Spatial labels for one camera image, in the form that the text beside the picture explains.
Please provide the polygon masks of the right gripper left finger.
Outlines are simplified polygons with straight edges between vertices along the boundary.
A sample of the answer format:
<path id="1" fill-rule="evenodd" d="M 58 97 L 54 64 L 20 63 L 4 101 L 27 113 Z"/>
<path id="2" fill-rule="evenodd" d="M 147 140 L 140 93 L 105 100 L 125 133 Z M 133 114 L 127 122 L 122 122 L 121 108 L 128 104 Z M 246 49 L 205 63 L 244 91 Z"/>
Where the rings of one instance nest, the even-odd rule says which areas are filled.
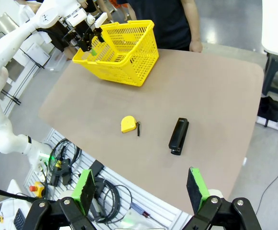
<path id="1" fill-rule="evenodd" d="M 25 220 L 25 229 L 58 230 L 70 227 L 72 230 L 94 230 L 95 226 L 87 217 L 94 193 L 92 171 L 84 170 L 70 196 L 56 201 L 34 201 Z"/>

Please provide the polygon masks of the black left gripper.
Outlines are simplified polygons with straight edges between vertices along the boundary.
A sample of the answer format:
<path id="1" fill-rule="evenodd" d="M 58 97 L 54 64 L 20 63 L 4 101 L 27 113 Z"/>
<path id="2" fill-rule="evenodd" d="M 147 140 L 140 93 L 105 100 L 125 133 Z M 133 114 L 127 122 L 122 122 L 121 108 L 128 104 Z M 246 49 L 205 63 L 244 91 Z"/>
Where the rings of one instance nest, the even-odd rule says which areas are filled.
<path id="1" fill-rule="evenodd" d="M 101 43 L 104 43 L 104 39 L 102 37 L 102 29 L 94 28 L 91 26 L 80 36 L 80 39 L 77 41 L 77 45 L 81 48 L 83 52 L 88 52 L 93 56 L 97 55 L 97 52 L 93 49 L 92 39 L 97 37 Z"/>

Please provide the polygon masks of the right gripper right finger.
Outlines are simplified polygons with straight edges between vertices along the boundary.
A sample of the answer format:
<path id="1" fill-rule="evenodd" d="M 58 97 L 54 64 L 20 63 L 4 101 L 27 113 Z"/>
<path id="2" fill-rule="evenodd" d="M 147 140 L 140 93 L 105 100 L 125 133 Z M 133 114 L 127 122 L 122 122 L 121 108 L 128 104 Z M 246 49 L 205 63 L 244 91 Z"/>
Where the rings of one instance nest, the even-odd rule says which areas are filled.
<path id="1" fill-rule="evenodd" d="M 187 191 L 194 215 L 186 224 L 187 230 L 260 230 L 261 226 L 250 201 L 238 197 L 232 202 L 211 195 L 198 168 L 189 168 Z"/>

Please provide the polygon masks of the person's left hand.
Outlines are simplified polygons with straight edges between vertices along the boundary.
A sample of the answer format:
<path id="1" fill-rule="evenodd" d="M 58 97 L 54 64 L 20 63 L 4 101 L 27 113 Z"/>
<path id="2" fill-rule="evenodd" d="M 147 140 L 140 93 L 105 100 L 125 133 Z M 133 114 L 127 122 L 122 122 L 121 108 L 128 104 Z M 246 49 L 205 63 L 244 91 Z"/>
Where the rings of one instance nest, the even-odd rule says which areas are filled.
<path id="1" fill-rule="evenodd" d="M 191 40 L 190 45 L 189 45 L 189 50 L 191 52 L 196 52 L 196 53 L 201 53 L 203 50 L 203 46 L 201 41 L 198 40 Z"/>

